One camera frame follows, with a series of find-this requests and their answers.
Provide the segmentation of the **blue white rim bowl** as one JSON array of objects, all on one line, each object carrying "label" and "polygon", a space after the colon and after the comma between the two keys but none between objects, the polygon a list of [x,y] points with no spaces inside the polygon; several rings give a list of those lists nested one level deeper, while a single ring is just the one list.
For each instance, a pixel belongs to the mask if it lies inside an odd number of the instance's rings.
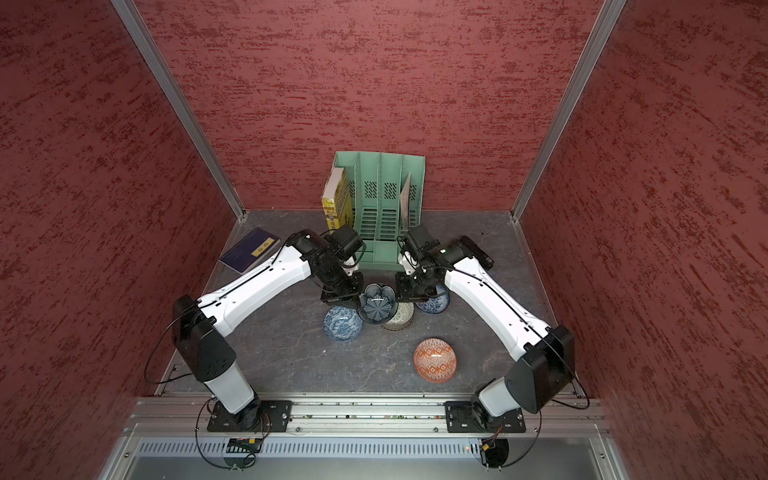
[{"label": "blue white rim bowl", "polygon": [[436,293],[436,296],[426,301],[416,302],[415,306],[427,314],[437,315],[443,313],[450,305],[449,291],[443,285],[437,285]]}]

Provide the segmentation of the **white green triangle bowl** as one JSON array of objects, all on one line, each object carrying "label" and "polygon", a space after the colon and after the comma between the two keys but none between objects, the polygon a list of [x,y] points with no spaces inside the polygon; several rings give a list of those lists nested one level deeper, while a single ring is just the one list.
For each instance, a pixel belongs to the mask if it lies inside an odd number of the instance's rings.
[{"label": "white green triangle bowl", "polygon": [[383,323],[381,327],[388,331],[403,330],[410,325],[414,311],[415,307],[412,302],[399,302],[395,315],[388,322]]}]

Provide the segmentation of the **dark flower pattern bowl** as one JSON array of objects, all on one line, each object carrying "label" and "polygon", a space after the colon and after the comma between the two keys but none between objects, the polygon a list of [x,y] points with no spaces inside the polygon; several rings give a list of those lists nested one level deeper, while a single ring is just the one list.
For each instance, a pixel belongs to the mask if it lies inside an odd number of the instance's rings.
[{"label": "dark flower pattern bowl", "polygon": [[369,324],[381,325],[389,322],[396,314],[398,301],[394,289],[389,285],[371,283],[359,296],[360,318]]}]

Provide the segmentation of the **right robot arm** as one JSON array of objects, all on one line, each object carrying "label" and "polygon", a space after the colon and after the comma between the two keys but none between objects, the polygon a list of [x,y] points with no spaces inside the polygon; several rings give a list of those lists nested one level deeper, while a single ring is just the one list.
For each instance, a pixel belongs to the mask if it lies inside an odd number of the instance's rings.
[{"label": "right robot arm", "polygon": [[508,373],[473,395],[470,412],[478,427],[488,431],[518,410],[536,414],[578,380],[574,334],[550,326],[507,293],[489,274],[493,259],[473,240],[462,236],[442,244],[418,227],[398,243],[404,271],[395,276],[397,299],[425,301],[443,286],[475,311],[513,360]]}]

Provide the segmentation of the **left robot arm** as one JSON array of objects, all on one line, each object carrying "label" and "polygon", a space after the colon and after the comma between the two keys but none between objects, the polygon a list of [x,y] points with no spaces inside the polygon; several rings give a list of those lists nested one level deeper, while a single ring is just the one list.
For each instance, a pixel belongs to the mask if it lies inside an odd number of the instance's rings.
[{"label": "left robot arm", "polygon": [[196,300],[184,295],[174,302],[167,327],[173,345],[190,374],[215,397],[210,432],[286,430],[291,403],[262,403],[227,337],[274,297],[310,278],[319,282],[322,302],[358,310],[364,285],[356,254],[364,247],[349,226],[322,235],[305,229],[255,270]]}]

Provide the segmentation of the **blue floral bowl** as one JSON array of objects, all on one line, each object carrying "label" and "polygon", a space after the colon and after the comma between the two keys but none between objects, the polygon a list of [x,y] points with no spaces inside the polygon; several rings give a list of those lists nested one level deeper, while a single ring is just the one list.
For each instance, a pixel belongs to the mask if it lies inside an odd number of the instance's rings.
[{"label": "blue floral bowl", "polygon": [[334,341],[346,342],[356,339],[363,328],[363,321],[356,310],[334,306],[325,315],[323,331]]}]

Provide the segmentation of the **black stapler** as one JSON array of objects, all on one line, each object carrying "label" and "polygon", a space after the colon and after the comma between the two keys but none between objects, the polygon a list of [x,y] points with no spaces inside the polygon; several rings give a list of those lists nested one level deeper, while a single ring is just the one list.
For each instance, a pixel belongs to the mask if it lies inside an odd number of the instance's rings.
[{"label": "black stapler", "polygon": [[494,260],[468,236],[462,236],[459,243],[466,257],[475,258],[486,271],[493,268]]}]

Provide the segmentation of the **orange patterned bowl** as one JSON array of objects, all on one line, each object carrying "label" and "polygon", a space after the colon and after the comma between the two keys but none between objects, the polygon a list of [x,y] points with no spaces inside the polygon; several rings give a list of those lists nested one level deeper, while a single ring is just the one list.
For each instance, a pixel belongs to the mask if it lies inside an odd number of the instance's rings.
[{"label": "orange patterned bowl", "polygon": [[424,380],[436,384],[450,380],[458,366],[454,349],[438,338],[423,340],[414,351],[413,362],[417,373]]}]

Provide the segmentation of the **yellow book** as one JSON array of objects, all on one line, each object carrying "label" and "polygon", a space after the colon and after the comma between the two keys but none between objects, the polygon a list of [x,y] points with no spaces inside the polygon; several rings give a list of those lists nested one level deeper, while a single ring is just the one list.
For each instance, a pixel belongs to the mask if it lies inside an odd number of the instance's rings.
[{"label": "yellow book", "polygon": [[329,229],[354,226],[354,201],[343,167],[333,167],[321,197],[324,216]]}]

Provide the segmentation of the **pink thin book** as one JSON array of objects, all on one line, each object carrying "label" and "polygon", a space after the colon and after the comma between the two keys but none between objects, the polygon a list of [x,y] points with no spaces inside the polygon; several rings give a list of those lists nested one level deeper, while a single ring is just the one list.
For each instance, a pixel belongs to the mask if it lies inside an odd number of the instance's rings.
[{"label": "pink thin book", "polygon": [[405,177],[399,195],[400,229],[406,232],[410,228],[410,187],[411,174]]}]

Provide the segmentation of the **green desk file organizer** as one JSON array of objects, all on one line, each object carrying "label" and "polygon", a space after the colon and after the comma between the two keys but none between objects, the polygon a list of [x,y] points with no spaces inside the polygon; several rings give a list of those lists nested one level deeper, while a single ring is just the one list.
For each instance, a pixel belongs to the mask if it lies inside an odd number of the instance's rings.
[{"label": "green desk file organizer", "polygon": [[424,156],[338,151],[334,165],[346,170],[354,201],[354,229],[366,248],[359,262],[362,270],[401,271],[399,195],[411,174],[410,228],[421,223],[425,183]]}]

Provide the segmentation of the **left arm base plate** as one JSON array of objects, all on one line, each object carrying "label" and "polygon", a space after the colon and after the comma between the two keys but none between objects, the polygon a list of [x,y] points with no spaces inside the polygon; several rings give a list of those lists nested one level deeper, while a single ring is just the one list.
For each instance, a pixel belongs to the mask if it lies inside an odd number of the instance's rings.
[{"label": "left arm base plate", "polygon": [[253,400],[238,413],[230,413],[216,401],[207,425],[212,433],[285,433],[290,421],[289,400]]}]

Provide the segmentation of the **left aluminium corner post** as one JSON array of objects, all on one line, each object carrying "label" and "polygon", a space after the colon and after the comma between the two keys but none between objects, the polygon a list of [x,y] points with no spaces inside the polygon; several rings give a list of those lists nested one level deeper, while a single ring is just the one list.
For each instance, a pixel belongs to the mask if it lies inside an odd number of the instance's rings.
[{"label": "left aluminium corner post", "polygon": [[236,220],[242,223],[247,215],[247,210],[174,78],[166,60],[163,58],[135,2],[112,0],[111,4],[181,122],[187,136],[202,158],[219,191],[235,215]]}]

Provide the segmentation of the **aluminium corner post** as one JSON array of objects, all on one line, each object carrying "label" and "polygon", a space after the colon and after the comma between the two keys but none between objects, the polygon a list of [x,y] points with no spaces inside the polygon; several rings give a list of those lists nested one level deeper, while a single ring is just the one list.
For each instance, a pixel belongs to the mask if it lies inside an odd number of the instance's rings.
[{"label": "aluminium corner post", "polygon": [[550,127],[542,140],[531,170],[511,210],[511,218],[514,223],[521,222],[524,211],[544,174],[560,137],[564,133],[579,103],[581,95],[625,5],[625,0],[605,0],[602,3],[592,30],[555,111]]},{"label": "aluminium corner post", "polygon": [[247,215],[247,210],[174,78],[166,60],[163,58],[135,2],[112,0],[111,4],[181,122],[187,136],[202,158],[219,191],[235,215],[236,220],[242,223]]}]

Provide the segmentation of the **right aluminium corner post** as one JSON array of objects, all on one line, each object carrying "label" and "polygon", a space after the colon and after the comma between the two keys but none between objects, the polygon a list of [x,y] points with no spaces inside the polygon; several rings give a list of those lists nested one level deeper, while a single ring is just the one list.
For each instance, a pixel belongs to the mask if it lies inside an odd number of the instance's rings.
[{"label": "right aluminium corner post", "polygon": [[524,211],[544,174],[560,137],[564,133],[579,103],[581,95],[625,5],[625,0],[605,0],[602,3],[592,30],[555,111],[550,127],[542,140],[531,170],[511,210],[511,218],[514,223],[521,222]]}]

